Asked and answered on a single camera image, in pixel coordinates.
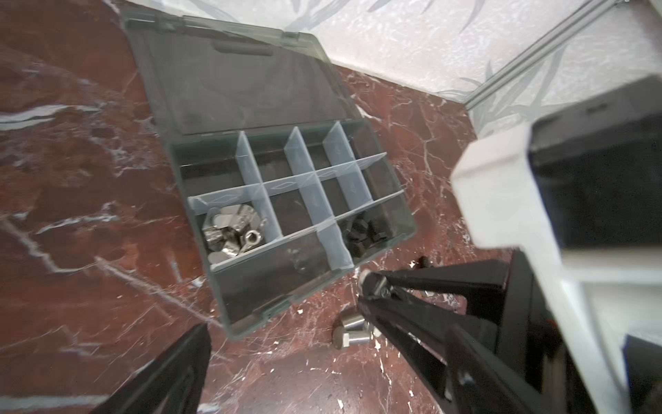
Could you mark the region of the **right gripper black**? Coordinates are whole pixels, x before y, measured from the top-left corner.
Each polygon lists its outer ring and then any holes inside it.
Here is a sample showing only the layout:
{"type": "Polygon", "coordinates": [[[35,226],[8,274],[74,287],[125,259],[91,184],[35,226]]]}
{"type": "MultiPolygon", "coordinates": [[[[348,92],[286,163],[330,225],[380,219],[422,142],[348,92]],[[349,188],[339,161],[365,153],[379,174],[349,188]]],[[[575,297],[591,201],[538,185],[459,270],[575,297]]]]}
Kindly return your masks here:
{"type": "Polygon", "coordinates": [[[362,282],[362,293],[377,294],[379,286],[386,285],[467,300],[471,316],[418,298],[359,299],[360,313],[397,348],[434,400],[447,401],[451,395],[446,334],[457,326],[489,351],[496,349],[498,359],[541,397],[544,407],[567,412],[565,345],[524,253],[515,251],[509,262],[371,272],[362,282]],[[495,318],[498,325],[482,318],[495,318]]]}

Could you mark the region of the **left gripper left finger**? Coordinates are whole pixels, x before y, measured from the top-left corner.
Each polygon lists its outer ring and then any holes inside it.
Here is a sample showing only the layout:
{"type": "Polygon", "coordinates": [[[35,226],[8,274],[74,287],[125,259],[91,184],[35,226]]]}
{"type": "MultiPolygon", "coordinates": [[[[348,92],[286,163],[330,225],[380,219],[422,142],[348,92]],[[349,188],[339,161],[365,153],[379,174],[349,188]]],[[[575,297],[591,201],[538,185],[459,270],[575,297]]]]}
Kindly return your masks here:
{"type": "Polygon", "coordinates": [[[94,413],[196,413],[210,364],[207,324],[189,329],[94,413]]]}

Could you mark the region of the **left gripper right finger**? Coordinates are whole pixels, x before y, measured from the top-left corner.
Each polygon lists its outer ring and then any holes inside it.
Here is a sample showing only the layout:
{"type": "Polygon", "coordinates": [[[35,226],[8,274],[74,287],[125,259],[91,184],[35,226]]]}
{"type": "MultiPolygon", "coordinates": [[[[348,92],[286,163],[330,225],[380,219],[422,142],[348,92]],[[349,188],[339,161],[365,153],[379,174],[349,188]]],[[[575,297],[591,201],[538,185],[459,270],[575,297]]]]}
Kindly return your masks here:
{"type": "Polygon", "coordinates": [[[557,413],[485,346],[453,326],[445,336],[453,404],[459,413],[557,413]]]}

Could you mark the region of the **silver eye nut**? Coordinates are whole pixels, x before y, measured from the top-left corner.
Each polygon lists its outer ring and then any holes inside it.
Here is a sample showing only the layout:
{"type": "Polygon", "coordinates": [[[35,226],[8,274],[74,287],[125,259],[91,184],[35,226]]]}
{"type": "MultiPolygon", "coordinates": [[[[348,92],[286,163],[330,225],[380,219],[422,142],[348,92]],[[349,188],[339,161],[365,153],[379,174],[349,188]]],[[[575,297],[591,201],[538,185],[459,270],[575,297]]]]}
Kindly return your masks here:
{"type": "Polygon", "coordinates": [[[240,242],[240,253],[244,254],[261,246],[264,243],[264,236],[258,229],[249,229],[241,235],[240,242]]]}

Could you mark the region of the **silver wing nut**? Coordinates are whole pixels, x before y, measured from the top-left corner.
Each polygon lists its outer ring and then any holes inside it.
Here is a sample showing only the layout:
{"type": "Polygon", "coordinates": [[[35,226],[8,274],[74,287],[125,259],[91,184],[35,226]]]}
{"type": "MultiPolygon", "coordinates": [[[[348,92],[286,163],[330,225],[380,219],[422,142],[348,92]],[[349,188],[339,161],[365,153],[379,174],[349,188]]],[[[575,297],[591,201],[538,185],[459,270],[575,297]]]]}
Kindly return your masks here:
{"type": "Polygon", "coordinates": [[[261,216],[251,205],[211,208],[208,217],[210,225],[215,229],[232,229],[239,234],[258,229],[262,225],[261,216]]]}

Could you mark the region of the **grey compartment organizer box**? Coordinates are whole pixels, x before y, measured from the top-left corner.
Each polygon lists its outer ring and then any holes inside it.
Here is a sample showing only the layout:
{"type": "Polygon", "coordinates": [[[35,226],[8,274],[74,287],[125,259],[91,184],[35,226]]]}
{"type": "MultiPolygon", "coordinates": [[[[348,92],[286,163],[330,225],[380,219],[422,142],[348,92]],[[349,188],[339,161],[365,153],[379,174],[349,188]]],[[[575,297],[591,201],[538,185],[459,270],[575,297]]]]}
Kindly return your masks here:
{"type": "Polygon", "coordinates": [[[386,152],[315,36],[138,5],[121,22],[229,338],[415,234],[386,152]],[[264,236],[244,254],[242,234],[208,217],[242,204],[264,236]],[[356,217],[383,221],[389,238],[348,246],[356,217]]]}

